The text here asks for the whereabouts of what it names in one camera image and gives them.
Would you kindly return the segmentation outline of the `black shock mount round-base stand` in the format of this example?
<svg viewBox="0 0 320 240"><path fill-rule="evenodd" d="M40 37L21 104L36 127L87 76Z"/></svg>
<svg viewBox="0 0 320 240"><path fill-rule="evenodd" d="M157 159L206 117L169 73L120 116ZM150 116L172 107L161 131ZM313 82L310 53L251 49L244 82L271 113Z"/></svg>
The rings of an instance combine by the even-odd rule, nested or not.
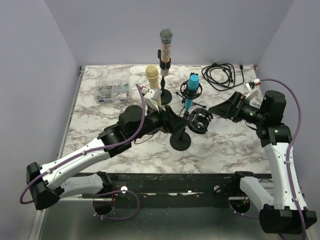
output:
<svg viewBox="0 0 320 240"><path fill-rule="evenodd" d="M196 135L206 134L211 121L214 119L212 113L201 107L191 112L185 110L182 117L188 121L188 125L173 134L169 139L170 146L180 152L186 151L191 146L192 137L190 133Z"/></svg>

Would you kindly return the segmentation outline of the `black tripod shock mount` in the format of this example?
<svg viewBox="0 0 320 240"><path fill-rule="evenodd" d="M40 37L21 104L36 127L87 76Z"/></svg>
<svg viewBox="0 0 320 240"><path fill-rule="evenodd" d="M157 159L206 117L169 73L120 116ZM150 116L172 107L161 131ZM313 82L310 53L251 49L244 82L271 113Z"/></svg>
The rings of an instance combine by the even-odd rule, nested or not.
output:
<svg viewBox="0 0 320 240"><path fill-rule="evenodd" d="M194 105L200 106L204 109L207 107L199 103L194 102L195 99L199 98L203 93L203 87L200 84L200 78L197 73L191 72L188 80L184 81L179 88L179 93L176 91L175 94L182 98L184 104L183 109L189 111Z"/></svg>

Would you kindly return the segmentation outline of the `blue microphone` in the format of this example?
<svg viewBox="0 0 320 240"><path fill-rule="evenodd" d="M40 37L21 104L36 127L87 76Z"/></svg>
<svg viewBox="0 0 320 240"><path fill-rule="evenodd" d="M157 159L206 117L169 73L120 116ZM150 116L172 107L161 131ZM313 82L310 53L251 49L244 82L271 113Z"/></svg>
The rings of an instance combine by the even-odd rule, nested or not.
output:
<svg viewBox="0 0 320 240"><path fill-rule="evenodd" d="M189 79L187 81L187 87L185 92L185 110L188 111L193 103L193 99L196 98L197 90L199 87L199 76L195 73L192 73L189 76Z"/></svg>

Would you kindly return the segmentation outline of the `yellow microphone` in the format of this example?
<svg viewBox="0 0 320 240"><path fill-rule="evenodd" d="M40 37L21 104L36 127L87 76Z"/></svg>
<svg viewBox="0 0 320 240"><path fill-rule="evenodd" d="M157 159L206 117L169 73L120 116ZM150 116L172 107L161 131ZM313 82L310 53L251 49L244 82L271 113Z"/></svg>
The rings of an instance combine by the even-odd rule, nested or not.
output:
<svg viewBox="0 0 320 240"><path fill-rule="evenodd" d="M145 76L149 82L150 89L159 87L159 71L155 65L148 65L145 68ZM158 100L158 107L162 105L161 99Z"/></svg>

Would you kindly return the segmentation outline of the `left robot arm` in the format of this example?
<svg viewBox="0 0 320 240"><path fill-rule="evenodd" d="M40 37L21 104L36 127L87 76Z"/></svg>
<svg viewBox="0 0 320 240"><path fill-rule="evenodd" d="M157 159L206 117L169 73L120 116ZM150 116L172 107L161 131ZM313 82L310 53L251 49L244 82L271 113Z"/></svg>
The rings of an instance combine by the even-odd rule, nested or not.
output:
<svg viewBox="0 0 320 240"><path fill-rule="evenodd" d="M138 105L130 105L119 115L116 124L106 127L82 148L50 163L29 164L26 183L31 203L36 210L44 210L69 196L97 194L101 198L107 197L111 185L102 173L87 177L77 177L76 174L123 153L131 148L133 140L155 130L173 135L188 125L189 121L175 114L169 105L149 114Z"/></svg>

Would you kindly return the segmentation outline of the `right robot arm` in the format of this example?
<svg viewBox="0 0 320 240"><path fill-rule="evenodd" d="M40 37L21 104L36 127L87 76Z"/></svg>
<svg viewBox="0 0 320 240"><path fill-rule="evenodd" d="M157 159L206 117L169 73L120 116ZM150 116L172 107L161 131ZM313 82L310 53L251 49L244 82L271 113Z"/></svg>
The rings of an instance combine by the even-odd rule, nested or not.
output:
<svg viewBox="0 0 320 240"><path fill-rule="evenodd" d="M209 112L235 123L254 124L268 159L273 195L253 176L233 180L230 191L236 196L245 193L249 197L259 211L259 223L265 233L304 236L306 229L317 222L317 214L308 209L298 183L291 130L282 122L286 104L284 94L268 90L257 108L236 91L228 100L210 107Z"/></svg>

